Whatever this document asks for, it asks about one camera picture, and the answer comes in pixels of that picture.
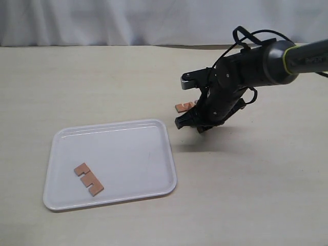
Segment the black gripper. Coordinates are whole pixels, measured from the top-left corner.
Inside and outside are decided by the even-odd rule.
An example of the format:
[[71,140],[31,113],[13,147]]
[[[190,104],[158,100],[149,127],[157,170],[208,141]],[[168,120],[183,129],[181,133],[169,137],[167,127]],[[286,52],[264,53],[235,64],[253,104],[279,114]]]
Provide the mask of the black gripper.
[[183,90],[200,89],[201,96],[191,110],[175,118],[177,129],[213,128],[246,106],[243,94],[250,88],[249,62],[243,55],[222,57],[214,68],[184,73]]

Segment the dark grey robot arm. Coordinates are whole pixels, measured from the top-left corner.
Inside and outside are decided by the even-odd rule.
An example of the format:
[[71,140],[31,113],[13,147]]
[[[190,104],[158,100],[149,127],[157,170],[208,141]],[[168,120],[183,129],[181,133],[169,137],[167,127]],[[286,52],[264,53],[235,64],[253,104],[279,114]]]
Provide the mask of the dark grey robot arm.
[[257,87],[287,85],[301,73],[327,71],[327,41],[297,46],[288,40],[267,40],[251,49],[219,58],[212,68],[181,76],[184,90],[198,88],[201,96],[195,106],[175,119],[178,129],[197,128],[198,132],[221,126],[248,105],[242,98],[246,90],[254,92],[249,101],[257,99]]

